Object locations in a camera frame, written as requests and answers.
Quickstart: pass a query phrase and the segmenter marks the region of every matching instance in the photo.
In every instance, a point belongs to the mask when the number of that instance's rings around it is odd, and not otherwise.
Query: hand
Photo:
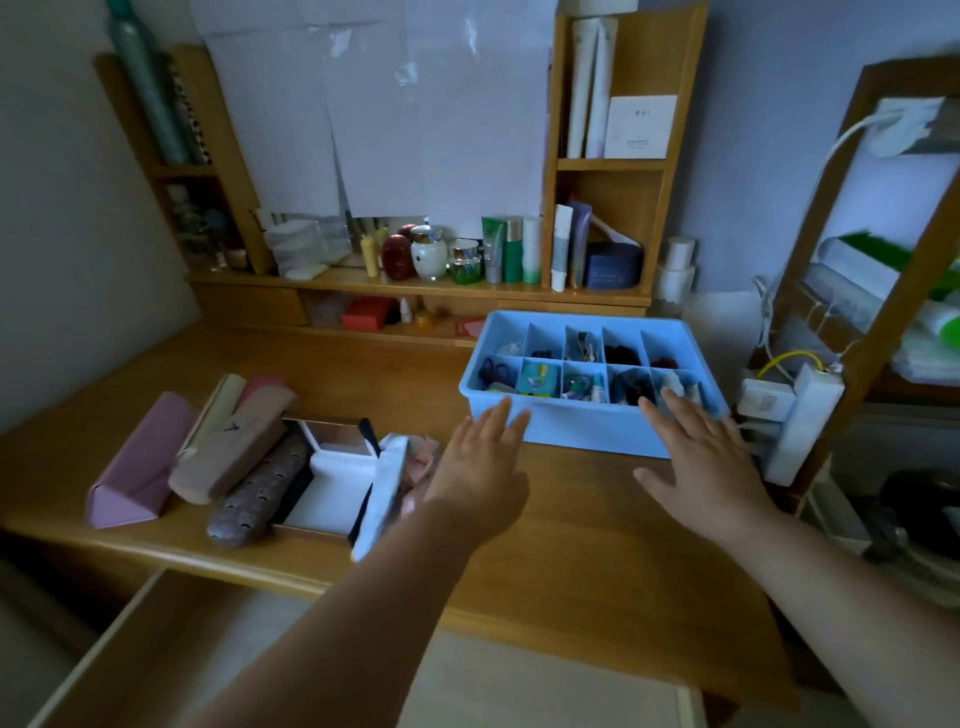
[[[509,427],[505,397],[474,422],[467,417],[446,446],[424,501],[448,505],[464,517],[478,545],[499,535],[520,517],[530,496],[526,473],[516,473],[516,456],[530,423],[530,410]]]
[[[729,416],[714,420],[703,407],[662,391],[671,420],[649,400],[640,411],[673,460],[676,484],[637,468],[634,477],[663,509],[720,546],[749,536],[758,521],[780,511],[767,496],[740,430]]]

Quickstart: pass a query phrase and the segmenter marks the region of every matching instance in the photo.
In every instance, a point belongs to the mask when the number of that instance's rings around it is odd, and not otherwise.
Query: yellow cable
[[[811,359],[813,359],[813,361],[816,362],[817,364],[817,369],[819,369],[821,372],[825,372],[827,370],[827,367],[824,366],[823,360],[819,356],[817,356],[815,353],[808,352],[807,350],[798,350],[795,352],[782,353],[780,356],[775,356],[773,359],[767,362],[767,365],[763,367],[763,369],[761,369],[759,372],[756,373],[756,378],[763,379],[763,376],[767,372],[769,372],[771,369],[776,367],[778,364],[780,364],[783,361],[783,359],[788,359],[791,356],[800,356],[801,354],[803,356],[809,356]]]

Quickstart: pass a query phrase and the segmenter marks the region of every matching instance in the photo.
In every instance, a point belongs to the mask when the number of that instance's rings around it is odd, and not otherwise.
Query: person's left hand
[[[457,511],[474,529],[477,544],[512,526],[530,496],[526,473],[515,472],[530,410],[507,426],[510,404],[505,397],[476,422],[467,417],[460,423],[424,498]]]

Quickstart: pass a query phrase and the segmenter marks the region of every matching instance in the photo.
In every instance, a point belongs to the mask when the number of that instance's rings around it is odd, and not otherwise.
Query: red box
[[[350,331],[377,333],[383,328],[387,314],[400,305],[397,299],[363,296],[350,304],[340,317],[340,323]]]

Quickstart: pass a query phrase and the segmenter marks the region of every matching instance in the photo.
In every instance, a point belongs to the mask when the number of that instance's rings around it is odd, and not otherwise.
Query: blue plastic organizer
[[[597,351],[597,363],[571,360],[579,358],[575,354],[571,356],[569,348],[572,345],[572,351],[577,351],[578,331],[589,334],[589,340]],[[502,346],[511,342],[519,343],[523,356],[497,353]],[[635,350],[642,366],[607,364],[605,345],[621,345]],[[551,360],[531,356],[533,352],[543,350],[552,351],[557,358]],[[519,376],[523,365],[530,362],[562,366],[562,379],[571,374],[590,377],[599,374],[606,399],[610,401],[612,378],[618,372],[630,369],[640,369],[641,375],[650,377],[656,391],[659,391],[667,370],[654,369],[650,362],[664,356],[677,362],[678,369],[674,371],[684,387],[693,383],[700,385],[707,412],[718,416],[729,411],[689,327],[682,321],[671,319],[494,311],[487,316],[487,323],[460,380],[460,393],[469,400],[470,413],[474,417],[503,399],[502,394],[485,391],[480,379],[480,369],[489,358],[494,365],[505,365],[514,378]],[[524,438],[526,442],[668,457],[660,438],[636,407],[522,395],[513,395],[513,398],[511,418],[521,409],[533,410]]]

